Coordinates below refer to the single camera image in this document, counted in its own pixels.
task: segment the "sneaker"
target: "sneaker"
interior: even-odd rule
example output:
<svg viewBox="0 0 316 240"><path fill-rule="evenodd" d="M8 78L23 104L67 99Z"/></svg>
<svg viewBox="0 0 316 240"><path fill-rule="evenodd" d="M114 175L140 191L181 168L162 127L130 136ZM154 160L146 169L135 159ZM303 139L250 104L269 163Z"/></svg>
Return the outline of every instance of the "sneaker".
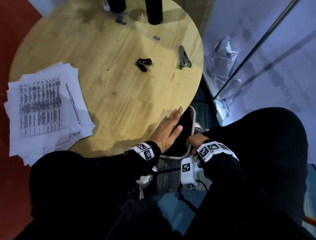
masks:
<svg viewBox="0 0 316 240"><path fill-rule="evenodd" d="M194 134L197 134L197 133L203 134L203 128L202 128L202 126L201 126L198 122L195 122L195 125L194 125Z"/></svg>

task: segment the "white wrist cuff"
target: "white wrist cuff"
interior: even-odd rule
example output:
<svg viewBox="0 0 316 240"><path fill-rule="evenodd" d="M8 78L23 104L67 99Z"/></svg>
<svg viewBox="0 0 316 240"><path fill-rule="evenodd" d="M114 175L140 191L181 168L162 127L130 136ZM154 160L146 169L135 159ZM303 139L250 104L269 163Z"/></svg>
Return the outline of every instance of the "white wrist cuff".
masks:
<svg viewBox="0 0 316 240"><path fill-rule="evenodd" d="M143 159L149 160L151 158L154 158L154 152L150 145L143 142L142 144L139 144L135 147L133 147L133 150L138 153Z"/></svg>
<svg viewBox="0 0 316 240"><path fill-rule="evenodd" d="M232 155L234 158L236 158L239 161L239 159L236 157L236 155L234 154L232 150L230 150L224 144L220 142L216 142L216 141L203 143L197 149L197 152L200 155L200 157L204 160L204 162L209 161L213 157L213 155L219 154L219 153L226 153L226 154Z"/></svg>

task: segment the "person's right hand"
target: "person's right hand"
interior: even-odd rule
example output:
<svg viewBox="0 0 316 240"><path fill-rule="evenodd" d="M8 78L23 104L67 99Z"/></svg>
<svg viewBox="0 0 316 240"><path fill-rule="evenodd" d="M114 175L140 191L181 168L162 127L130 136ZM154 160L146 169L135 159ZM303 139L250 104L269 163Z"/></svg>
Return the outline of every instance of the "person's right hand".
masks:
<svg viewBox="0 0 316 240"><path fill-rule="evenodd" d="M186 140L186 146L188 147L190 144L194 147L192 150L192 153L196 155L197 149L202 145L202 143L209 139L208 137L205 137L204 135L197 133L194 134Z"/></svg>

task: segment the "black metal pole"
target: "black metal pole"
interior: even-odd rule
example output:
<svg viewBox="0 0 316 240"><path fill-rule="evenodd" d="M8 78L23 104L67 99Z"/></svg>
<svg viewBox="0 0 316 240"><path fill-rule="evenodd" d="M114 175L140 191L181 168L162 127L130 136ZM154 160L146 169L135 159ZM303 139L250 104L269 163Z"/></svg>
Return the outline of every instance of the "black metal pole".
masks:
<svg viewBox="0 0 316 240"><path fill-rule="evenodd" d="M283 19L289 14L289 12L295 7L295 5L300 0L292 0L290 4L286 7L286 9L281 13L281 15L277 18L277 20L271 25L269 30L262 36L262 38L258 41L258 43L253 47L250 53L245 57L245 59L241 62L241 64L236 68L233 74L228 78L226 83L222 86L222 88L218 91L218 93L213 97L213 100L217 98L217 96L222 92L222 90L227 86L230 80L236 75L236 73L241 69L243 64L248 61L248 59L252 56L252 54L264 43L264 41L270 36L270 34L278 27L278 25L283 21Z"/></svg>

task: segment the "person's left hand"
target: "person's left hand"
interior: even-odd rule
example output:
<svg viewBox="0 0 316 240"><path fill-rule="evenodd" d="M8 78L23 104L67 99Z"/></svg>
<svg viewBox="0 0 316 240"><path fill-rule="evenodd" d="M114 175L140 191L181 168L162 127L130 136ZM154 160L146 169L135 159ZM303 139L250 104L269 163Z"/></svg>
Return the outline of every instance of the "person's left hand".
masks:
<svg viewBox="0 0 316 240"><path fill-rule="evenodd" d="M175 109L170 117L165 117L162 120L156 131L149 138L149 141L153 141L158 145L161 153L167 151L182 132L183 126L181 125L174 129L180 120L181 113L182 107Z"/></svg>

